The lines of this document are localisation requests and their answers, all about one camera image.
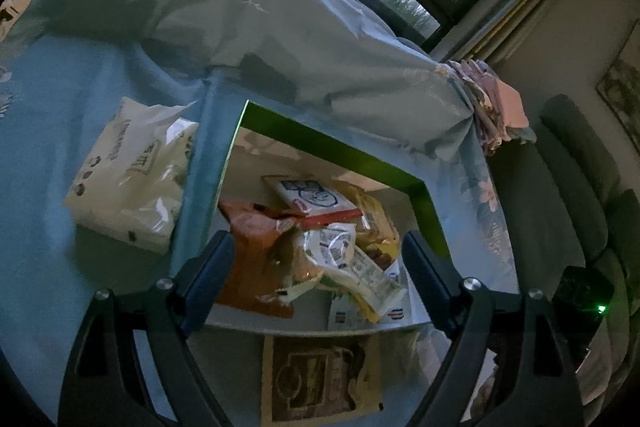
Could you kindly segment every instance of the gray sofa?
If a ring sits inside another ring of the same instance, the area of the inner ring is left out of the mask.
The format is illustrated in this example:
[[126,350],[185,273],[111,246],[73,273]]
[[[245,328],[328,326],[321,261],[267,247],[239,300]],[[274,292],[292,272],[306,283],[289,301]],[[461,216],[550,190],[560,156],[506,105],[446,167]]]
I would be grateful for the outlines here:
[[607,316],[578,371],[590,423],[637,380],[640,204],[623,191],[604,143],[565,95],[546,103],[533,144],[489,159],[522,291],[551,298],[566,266],[593,266],[614,285]]

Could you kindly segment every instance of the white packet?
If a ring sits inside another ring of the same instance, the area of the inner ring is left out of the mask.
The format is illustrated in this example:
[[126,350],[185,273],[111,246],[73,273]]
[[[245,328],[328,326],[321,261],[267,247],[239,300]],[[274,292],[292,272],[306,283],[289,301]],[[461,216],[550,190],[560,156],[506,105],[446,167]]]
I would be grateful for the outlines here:
[[[389,279],[402,285],[401,268],[398,259],[385,270]],[[388,328],[401,328],[413,324],[411,300],[409,292],[405,292],[400,302],[380,317],[378,324],[373,324],[362,314],[360,306],[347,294],[334,292],[329,310],[327,330],[349,331]]]
[[187,107],[122,99],[66,195],[77,225],[167,252],[198,126],[179,118]]
[[323,229],[307,230],[298,240],[302,241],[306,256],[323,270],[322,287],[342,286],[361,296],[377,315],[384,315],[397,306],[406,289],[389,279],[380,266],[356,246],[355,237],[355,225],[332,223]]
[[362,211],[340,192],[313,178],[263,176],[262,179],[289,205],[306,217],[304,226],[357,219]]

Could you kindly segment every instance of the brown package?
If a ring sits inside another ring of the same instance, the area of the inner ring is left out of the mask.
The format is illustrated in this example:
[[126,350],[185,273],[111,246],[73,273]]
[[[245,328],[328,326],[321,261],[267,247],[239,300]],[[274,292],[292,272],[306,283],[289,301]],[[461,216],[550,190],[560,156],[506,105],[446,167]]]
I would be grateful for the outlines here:
[[231,225],[236,260],[216,302],[241,310],[290,319],[293,306],[278,298],[291,272],[291,259],[280,259],[285,249],[274,248],[301,216],[257,203],[221,201],[220,211]]

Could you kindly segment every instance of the metal screw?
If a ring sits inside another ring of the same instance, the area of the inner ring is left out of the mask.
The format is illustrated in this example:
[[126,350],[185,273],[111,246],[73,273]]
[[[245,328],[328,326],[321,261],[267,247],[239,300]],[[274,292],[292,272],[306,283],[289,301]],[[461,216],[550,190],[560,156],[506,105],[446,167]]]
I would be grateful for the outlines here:
[[479,290],[482,287],[482,283],[476,279],[475,277],[467,277],[463,282],[462,285],[469,290],[470,292],[474,292],[476,290]]
[[107,288],[101,288],[94,294],[94,298],[97,301],[106,301],[109,295],[111,295],[111,292]]
[[170,290],[171,288],[174,287],[174,282],[171,279],[169,279],[169,277],[165,277],[164,279],[160,279],[156,283],[156,286],[161,290]]
[[532,288],[529,290],[529,297],[535,299],[536,301],[539,301],[544,296],[545,295],[542,293],[542,290],[539,290],[538,288]]

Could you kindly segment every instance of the open storage box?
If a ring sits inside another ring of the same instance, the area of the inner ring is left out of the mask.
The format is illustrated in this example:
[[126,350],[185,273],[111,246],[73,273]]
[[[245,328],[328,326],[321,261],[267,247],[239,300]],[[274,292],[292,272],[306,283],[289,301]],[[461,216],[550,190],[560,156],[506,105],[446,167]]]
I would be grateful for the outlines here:
[[[324,181],[339,179],[359,185],[383,204],[401,237],[418,228],[437,254],[449,256],[433,203],[422,180],[251,101],[244,106],[226,156],[211,209],[210,236],[217,230],[228,230],[228,222],[216,209],[221,198],[283,206],[261,179],[265,174],[313,175]],[[318,336],[360,334],[428,322],[428,314],[401,259],[399,268],[399,281],[408,289],[407,295],[401,310],[395,309],[378,325],[355,320],[350,314],[337,320],[340,314],[336,317],[335,311],[342,309],[340,302],[334,303],[332,309],[332,293],[319,289],[293,301],[291,319],[216,304],[207,324],[256,333]],[[330,315],[334,321],[331,330],[328,329]]]

